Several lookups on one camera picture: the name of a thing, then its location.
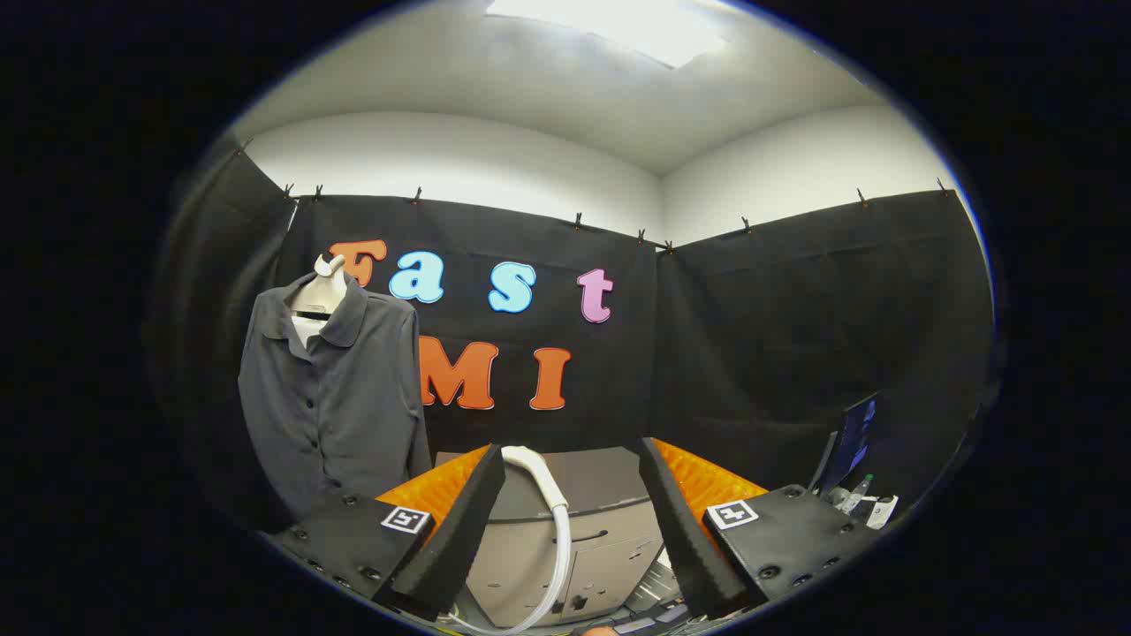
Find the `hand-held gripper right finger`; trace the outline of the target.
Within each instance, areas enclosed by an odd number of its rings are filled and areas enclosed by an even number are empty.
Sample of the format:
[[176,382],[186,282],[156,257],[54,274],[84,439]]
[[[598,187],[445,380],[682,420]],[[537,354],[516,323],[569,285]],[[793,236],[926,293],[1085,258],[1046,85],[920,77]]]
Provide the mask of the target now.
[[803,485],[768,490],[653,437],[639,440],[638,458],[694,616],[779,605],[831,582],[882,539]]

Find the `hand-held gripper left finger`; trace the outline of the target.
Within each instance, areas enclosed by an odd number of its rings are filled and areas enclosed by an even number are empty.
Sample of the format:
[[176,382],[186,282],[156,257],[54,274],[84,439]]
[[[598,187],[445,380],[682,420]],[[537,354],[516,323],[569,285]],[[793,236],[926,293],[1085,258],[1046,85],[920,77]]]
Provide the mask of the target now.
[[382,496],[336,496],[265,539],[331,587],[435,619],[465,587],[504,482],[502,448],[486,444]]

